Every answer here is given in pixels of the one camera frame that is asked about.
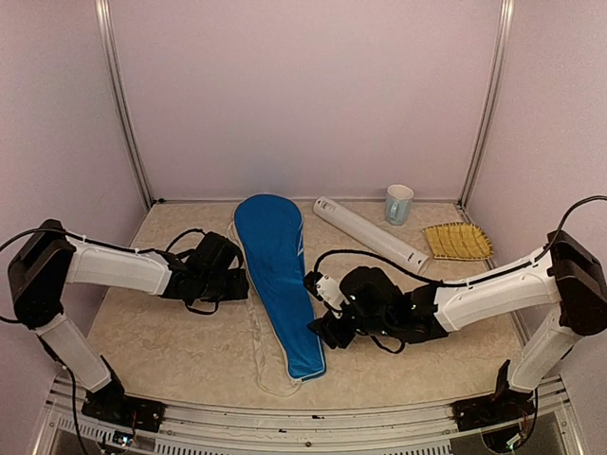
white cable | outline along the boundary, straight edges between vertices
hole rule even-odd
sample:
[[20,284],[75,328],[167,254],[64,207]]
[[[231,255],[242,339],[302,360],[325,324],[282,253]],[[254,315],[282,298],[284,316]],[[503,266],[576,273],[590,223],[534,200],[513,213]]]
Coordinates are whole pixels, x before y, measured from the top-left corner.
[[[228,238],[230,240],[232,240],[233,242],[235,242],[237,245],[239,245],[241,250],[243,251],[243,257],[245,260],[245,269],[247,270],[247,279],[248,279],[249,287],[250,287],[250,291],[249,291],[250,294],[252,294],[254,292],[255,294],[257,294],[259,296],[257,289],[255,289],[255,283],[253,282],[253,280],[251,279],[251,277],[248,273],[247,255],[244,254],[245,249],[243,248],[243,245],[240,242],[240,239],[238,237],[238,234],[236,233],[236,229],[235,229],[233,222],[231,222],[230,225],[228,226],[227,234],[228,234]],[[278,340],[276,333],[274,333],[274,337],[278,341],[278,345],[280,346],[281,352],[283,353],[283,362],[285,363],[286,374],[289,378],[290,387],[288,387],[284,392],[280,392],[280,391],[273,390],[264,384],[264,375],[267,372],[267,368],[266,368],[267,364],[266,364],[266,351],[264,350],[264,337],[263,337],[262,326],[259,321],[259,317],[257,316],[257,311],[255,309],[255,303],[253,301],[252,296],[247,297],[246,305],[247,305],[248,320],[250,322],[251,332],[253,334],[253,358],[255,359],[255,368],[257,370],[257,377],[256,377],[257,387],[259,387],[262,391],[269,393],[271,395],[274,395],[274,396],[280,396],[283,398],[291,396],[292,394],[294,394],[295,392],[297,392],[300,389],[300,386],[302,385],[302,381],[296,381],[288,374],[288,359],[286,357],[286,351],[283,348],[283,345]]]

white cylinder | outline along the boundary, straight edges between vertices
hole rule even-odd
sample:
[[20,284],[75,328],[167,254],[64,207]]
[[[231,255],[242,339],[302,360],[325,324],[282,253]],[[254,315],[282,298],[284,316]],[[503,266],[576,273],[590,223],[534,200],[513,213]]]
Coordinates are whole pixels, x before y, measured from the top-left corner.
[[429,259],[421,251],[398,240],[394,235],[380,229],[328,197],[323,196],[316,200],[314,213],[353,239],[373,249],[377,254],[413,273],[419,273]]
[[101,357],[74,322],[57,315],[51,322],[34,330],[88,391],[96,392],[111,381],[111,374]]

mug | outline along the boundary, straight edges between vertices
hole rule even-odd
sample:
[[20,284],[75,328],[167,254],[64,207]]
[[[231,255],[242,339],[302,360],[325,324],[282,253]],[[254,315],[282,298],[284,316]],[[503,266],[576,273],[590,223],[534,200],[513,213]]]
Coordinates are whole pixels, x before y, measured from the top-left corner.
[[400,226],[405,223],[414,191],[404,185],[392,185],[388,187],[386,195],[386,221],[391,225]]

blue garment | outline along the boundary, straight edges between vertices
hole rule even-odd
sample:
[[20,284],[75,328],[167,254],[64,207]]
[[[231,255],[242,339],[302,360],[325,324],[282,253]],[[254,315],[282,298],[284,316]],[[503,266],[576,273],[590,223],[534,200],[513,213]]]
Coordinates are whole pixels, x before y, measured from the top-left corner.
[[234,213],[248,273],[283,345],[288,373],[307,380],[326,366],[321,341],[306,327],[314,312],[304,288],[302,226],[297,206],[270,194],[250,197]]

beige countertop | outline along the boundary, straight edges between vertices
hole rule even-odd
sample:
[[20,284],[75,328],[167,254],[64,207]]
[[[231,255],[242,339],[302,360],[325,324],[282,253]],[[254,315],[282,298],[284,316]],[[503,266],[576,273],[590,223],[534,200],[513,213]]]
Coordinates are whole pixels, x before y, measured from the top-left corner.
[[[343,204],[427,254],[430,249],[422,228],[461,221],[452,204],[417,203],[407,223],[393,227],[383,221],[381,203]],[[362,248],[314,215],[312,202],[298,205],[304,218],[308,270],[327,249]],[[235,207],[234,203],[156,204],[134,246],[165,248],[187,228],[226,235]],[[196,235],[188,236],[175,250],[193,247],[198,241]],[[323,262],[322,271],[339,280],[362,264],[381,265],[373,259],[335,256]],[[403,291],[421,285],[389,266],[382,268]],[[431,261],[424,274],[448,280],[483,271],[480,262]],[[321,316],[322,305],[316,301],[313,305],[317,317]],[[400,355],[385,353],[371,339],[357,337],[346,350],[325,346],[327,373],[296,387],[286,374],[280,346],[256,295],[248,302],[220,303],[216,314],[204,317],[188,312],[181,301],[117,288],[108,291],[88,338],[115,369],[128,393],[280,410],[376,408],[489,392],[499,367],[521,350],[508,315],[471,324],[447,338],[408,346]]]

